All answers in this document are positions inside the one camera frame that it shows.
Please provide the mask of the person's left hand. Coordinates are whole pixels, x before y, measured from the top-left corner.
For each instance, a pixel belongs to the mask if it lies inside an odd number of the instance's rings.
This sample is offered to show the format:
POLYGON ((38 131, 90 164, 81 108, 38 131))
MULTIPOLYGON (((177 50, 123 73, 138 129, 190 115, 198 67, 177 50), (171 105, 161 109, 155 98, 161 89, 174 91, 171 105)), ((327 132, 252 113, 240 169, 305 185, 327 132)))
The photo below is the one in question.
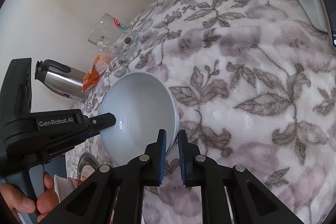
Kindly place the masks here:
POLYGON ((59 198, 54 190, 54 179, 45 172, 43 177, 46 190, 37 198, 37 201, 26 197, 20 190, 10 184, 1 184, 1 195, 15 218, 19 221, 17 211, 31 214, 39 211, 37 221, 40 222, 59 204, 59 198))

